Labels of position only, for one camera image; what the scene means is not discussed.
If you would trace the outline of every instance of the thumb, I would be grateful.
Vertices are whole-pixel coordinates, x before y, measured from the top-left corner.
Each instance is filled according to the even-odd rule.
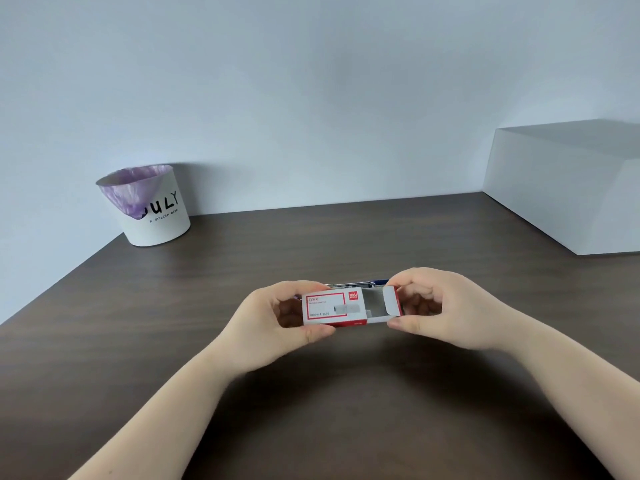
[[[299,349],[302,346],[322,340],[335,332],[331,325],[302,325],[299,327],[283,328],[287,352]]]
[[[389,328],[406,331],[416,335],[423,335],[432,339],[445,340],[445,325],[447,318],[439,315],[405,315],[393,317],[387,322]]]

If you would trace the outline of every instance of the red and white box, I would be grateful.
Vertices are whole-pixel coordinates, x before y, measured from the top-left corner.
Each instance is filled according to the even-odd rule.
[[[402,307],[393,286],[348,287],[302,295],[305,324],[366,325],[399,316]]]

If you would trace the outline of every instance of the wood grain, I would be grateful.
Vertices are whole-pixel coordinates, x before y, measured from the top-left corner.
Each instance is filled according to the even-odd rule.
[[[192,222],[119,236],[0,327],[0,477],[66,478],[285,279],[457,271],[640,378],[640,255],[577,257],[484,194]],[[610,477],[510,358],[371,325],[232,384],[185,478]]]

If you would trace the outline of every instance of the purple trash bag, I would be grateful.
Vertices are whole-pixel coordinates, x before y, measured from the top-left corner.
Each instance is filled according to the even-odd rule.
[[[171,165],[123,168],[101,178],[95,184],[121,212],[136,220],[147,215],[146,206],[158,191],[162,176]]]

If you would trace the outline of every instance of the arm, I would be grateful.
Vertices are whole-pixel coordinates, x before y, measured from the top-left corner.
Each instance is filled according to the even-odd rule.
[[[231,380],[334,332],[329,325],[297,326],[302,309],[295,295],[325,289],[283,282],[251,293],[222,333],[70,480],[180,479]]]
[[[408,314],[389,327],[513,355],[615,478],[640,478],[638,381],[459,274],[409,269],[389,284]]]

